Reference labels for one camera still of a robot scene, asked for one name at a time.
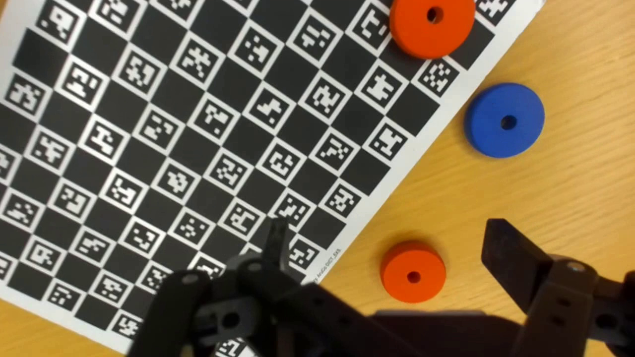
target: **wooden table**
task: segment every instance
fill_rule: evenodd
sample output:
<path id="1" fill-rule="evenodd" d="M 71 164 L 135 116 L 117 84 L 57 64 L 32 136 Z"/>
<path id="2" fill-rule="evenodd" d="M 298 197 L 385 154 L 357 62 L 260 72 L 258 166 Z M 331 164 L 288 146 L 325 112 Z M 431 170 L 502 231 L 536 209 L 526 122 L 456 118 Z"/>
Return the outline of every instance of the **wooden table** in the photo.
<path id="1" fill-rule="evenodd" d="M 478 259 L 492 217 L 607 279 L 633 271 L 633 13 L 635 3 L 548 3 L 486 82 L 520 82 L 542 96 L 548 124 L 538 146 L 518 160 L 484 160 L 468 148 L 460 114 L 323 287 L 365 314 L 484 310 L 522 320 Z M 379 285 L 381 255 L 405 239 L 427 241 L 448 267 L 429 304 L 397 304 Z M 8 304 L 0 322 L 0 356 L 115 356 Z M 587 356 L 605 354 L 591 344 Z"/>

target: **checkerboard calibration board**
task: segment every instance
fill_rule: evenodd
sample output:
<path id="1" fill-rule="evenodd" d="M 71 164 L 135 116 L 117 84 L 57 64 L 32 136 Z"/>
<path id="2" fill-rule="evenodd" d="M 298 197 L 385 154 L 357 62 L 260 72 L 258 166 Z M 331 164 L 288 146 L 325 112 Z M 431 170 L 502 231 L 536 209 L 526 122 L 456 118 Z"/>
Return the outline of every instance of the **checkerboard calibration board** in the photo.
<path id="1" fill-rule="evenodd" d="M 8 0 L 0 296 L 127 352 L 161 281 L 294 231 L 321 281 L 542 0 L 476 0 L 419 62 L 391 0 Z M 240 356 L 228 342 L 220 356 Z"/>

